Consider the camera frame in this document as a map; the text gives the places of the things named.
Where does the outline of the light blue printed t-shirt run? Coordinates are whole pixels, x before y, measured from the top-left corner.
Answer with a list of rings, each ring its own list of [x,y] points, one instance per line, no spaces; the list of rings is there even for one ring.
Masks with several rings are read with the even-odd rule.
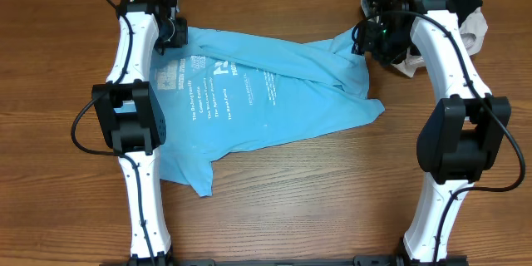
[[[166,122],[160,176],[202,197],[229,153],[364,126],[384,110],[349,32],[298,43],[192,27],[184,47],[152,57],[150,83]]]

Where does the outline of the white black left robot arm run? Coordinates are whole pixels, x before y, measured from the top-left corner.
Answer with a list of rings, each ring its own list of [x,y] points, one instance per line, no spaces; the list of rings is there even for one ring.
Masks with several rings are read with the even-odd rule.
[[[92,88],[106,145],[124,175],[131,218],[129,265],[171,265],[171,238],[162,207],[159,158],[163,111],[150,84],[151,58],[188,42],[178,0],[121,0],[116,59],[105,83]]]

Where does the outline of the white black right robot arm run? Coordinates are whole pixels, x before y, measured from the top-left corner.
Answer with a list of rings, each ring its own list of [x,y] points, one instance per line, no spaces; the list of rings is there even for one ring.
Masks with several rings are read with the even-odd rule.
[[[511,107],[479,78],[460,29],[482,0],[362,0],[365,17],[352,30],[352,52],[387,66],[420,57],[436,106],[416,142],[424,172],[414,219],[388,265],[464,265],[446,246],[466,195],[476,190],[508,135]]]

